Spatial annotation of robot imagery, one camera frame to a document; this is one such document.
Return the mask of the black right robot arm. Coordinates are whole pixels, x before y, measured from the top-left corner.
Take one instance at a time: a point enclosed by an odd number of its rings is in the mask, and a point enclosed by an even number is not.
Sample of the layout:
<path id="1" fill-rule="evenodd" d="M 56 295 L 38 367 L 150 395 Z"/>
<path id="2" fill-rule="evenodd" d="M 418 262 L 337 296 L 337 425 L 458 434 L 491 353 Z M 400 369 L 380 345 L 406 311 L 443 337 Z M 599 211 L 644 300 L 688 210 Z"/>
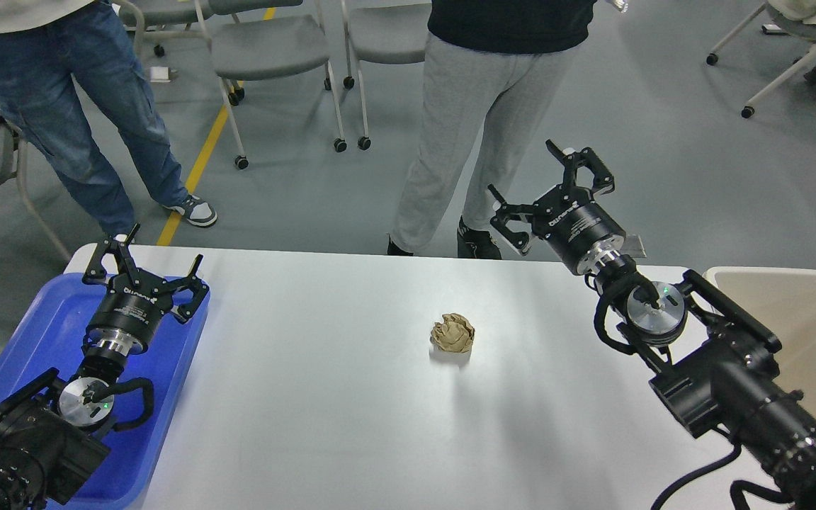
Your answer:
<path id="1" fill-rule="evenodd" d="M 489 185 L 495 199 L 490 225 L 521 255 L 533 237 L 547 242 L 567 270 L 599 294 L 593 325 L 603 344 L 645 362 L 654 372 L 650 387 L 693 438 L 713 430 L 734 448 L 671 483 L 653 508 L 746 450 L 775 488 L 732 481 L 736 509 L 748 508 L 748 496 L 816 509 L 816 418 L 800 404 L 801 391 L 775 384 L 781 340 L 693 270 L 677 283 L 641 274 L 630 249 L 634 236 L 596 202 L 614 191 L 613 174 L 592 148 L 546 146 L 563 165 L 562 181 L 521 205 Z"/>

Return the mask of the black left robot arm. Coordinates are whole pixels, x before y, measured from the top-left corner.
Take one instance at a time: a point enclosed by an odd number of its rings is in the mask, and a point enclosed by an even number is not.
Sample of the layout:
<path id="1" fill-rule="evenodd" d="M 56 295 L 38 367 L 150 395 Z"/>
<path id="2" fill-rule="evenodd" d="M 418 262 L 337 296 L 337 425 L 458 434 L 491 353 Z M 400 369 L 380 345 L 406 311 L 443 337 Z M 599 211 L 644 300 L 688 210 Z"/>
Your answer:
<path id="1" fill-rule="evenodd" d="M 155 465 L 202 327 L 202 255 L 181 277 L 138 266 L 133 235 L 50 281 L 0 358 L 0 509 L 114 509 Z"/>

